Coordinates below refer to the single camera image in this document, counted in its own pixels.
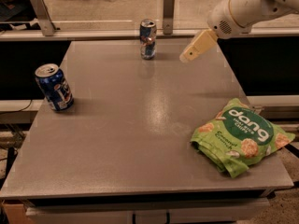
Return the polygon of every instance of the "green chip bag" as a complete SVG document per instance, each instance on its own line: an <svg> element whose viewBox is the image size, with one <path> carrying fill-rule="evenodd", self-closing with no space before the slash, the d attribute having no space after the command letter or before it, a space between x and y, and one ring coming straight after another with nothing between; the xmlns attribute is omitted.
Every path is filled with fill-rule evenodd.
<svg viewBox="0 0 299 224"><path fill-rule="evenodd" d="M220 172L237 177L294 138L235 98L216 118L196 129L191 142Z"/></svg>

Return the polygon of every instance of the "blue soda can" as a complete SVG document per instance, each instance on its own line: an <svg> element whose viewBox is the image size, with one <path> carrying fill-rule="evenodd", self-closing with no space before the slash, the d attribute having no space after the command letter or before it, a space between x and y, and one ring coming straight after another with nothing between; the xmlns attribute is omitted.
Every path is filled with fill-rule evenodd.
<svg viewBox="0 0 299 224"><path fill-rule="evenodd" d="M157 26L155 21L144 19L140 23L140 51L143 59L149 60L156 53Z"/></svg>
<svg viewBox="0 0 299 224"><path fill-rule="evenodd" d="M36 69L36 82L43 91L51 109L61 111L74 103L64 72L57 64L47 63L38 67Z"/></svg>

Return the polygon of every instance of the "person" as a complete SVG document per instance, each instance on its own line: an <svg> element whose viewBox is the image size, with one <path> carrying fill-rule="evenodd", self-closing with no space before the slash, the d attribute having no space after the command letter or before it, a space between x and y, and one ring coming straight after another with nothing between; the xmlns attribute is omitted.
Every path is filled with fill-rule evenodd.
<svg viewBox="0 0 299 224"><path fill-rule="evenodd" d="M36 14L30 0L0 0L0 22L6 23L0 24L2 30L20 30L19 26L22 25L22 29L39 29L36 22Z"/></svg>

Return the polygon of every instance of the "gray tabletop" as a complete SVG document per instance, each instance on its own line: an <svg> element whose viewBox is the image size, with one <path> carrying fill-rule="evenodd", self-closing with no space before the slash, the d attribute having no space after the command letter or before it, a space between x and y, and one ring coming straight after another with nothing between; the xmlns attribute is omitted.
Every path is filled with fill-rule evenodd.
<svg viewBox="0 0 299 224"><path fill-rule="evenodd" d="M246 98L218 49L181 63L189 42L160 39L151 61L137 40L72 42L62 69L75 103L55 113L44 102L1 197L290 187L276 154L232 179L190 146L195 128Z"/></svg>

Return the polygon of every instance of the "can top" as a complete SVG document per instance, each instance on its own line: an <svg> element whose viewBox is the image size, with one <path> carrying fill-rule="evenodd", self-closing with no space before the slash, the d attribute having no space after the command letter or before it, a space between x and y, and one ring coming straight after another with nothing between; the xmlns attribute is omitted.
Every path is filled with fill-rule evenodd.
<svg viewBox="0 0 299 224"><path fill-rule="evenodd" d="M59 70L59 67L55 63L46 63L42 66L39 66L36 69L37 77L51 77L55 75Z"/></svg>
<svg viewBox="0 0 299 224"><path fill-rule="evenodd" d="M152 19L144 19L141 21L143 27L154 27L156 25L155 21Z"/></svg>

